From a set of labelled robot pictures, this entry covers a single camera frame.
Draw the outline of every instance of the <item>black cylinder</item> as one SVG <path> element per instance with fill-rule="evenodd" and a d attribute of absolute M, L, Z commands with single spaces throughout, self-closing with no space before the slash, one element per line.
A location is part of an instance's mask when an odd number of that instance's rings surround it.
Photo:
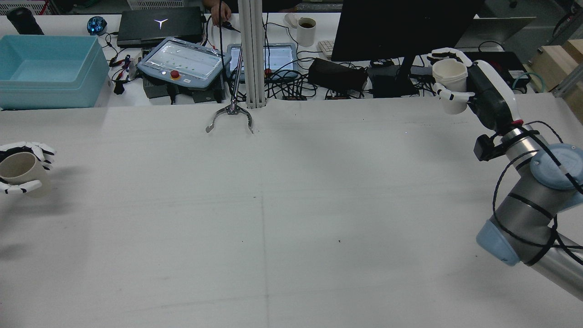
<path fill-rule="evenodd" d="M 19 34 L 42 34 L 43 30 L 34 19 L 33 13 L 24 7 L 14 8 L 6 14 Z"/>

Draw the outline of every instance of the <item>keyboard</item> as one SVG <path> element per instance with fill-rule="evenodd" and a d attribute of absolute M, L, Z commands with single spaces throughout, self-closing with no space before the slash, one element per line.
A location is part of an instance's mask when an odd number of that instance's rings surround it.
<path fill-rule="evenodd" d="M 318 42 L 318 47 L 326 58 L 330 59 L 332 57 L 332 49 L 334 49 L 334 40 L 324 40 Z"/>

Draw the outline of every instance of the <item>paper cup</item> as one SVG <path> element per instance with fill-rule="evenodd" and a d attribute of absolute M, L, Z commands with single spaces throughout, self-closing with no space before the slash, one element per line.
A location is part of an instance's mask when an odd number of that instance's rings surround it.
<path fill-rule="evenodd" d="M 303 17 L 297 21 L 297 42 L 300 46 L 309 47 L 314 44 L 316 21 Z"/>
<path fill-rule="evenodd" d="M 43 184 L 40 188 L 25 193 L 33 198 L 42 197 L 51 191 L 51 181 L 47 172 L 36 156 L 29 152 L 16 153 L 0 162 L 0 178 L 10 184 L 40 180 Z"/>
<path fill-rule="evenodd" d="M 453 58 L 440 60 L 433 64 L 433 77 L 436 82 L 443 84 L 450 91 L 466 92 L 468 68 Z M 443 97 L 441 104 L 448 114 L 459 114 L 468 106 L 467 103 L 453 102 Z"/>

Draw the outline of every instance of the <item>red cable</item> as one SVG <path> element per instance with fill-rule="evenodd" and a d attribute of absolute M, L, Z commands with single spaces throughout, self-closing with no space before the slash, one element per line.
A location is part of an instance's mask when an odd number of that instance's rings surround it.
<path fill-rule="evenodd" d="M 41 11 L 38 13 L 39 15 L 42 15 L 42 14 L 44 14 L 44 12 L 47 10 L 49 1 L 50 1 L 50 0 L 45 0 L 43 8 L 42 8 L 42 9 L 41 9 Z"/>

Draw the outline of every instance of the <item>blue joint cap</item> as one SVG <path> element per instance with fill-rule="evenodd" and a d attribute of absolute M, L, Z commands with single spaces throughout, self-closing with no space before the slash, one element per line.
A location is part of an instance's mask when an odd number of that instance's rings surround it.
<path fill-rule="evenodd" d="M 482 230 L 477 234 L 476 241 L 488 253 L 509 266 L 514 266 L 520 262 L 520 257 L 490 220 L 486 221 Z"/>
<path fill-rule="evenodd" d="M 569 144 L 553 144 L 549 146 L 549 150 L 578 183 L 583 181 L 583 150 Z M 574 188 L 545 151 L 539 151 L 533 156 L 530 167 L 535 179 L 546 187 L 556 190 Z"/>

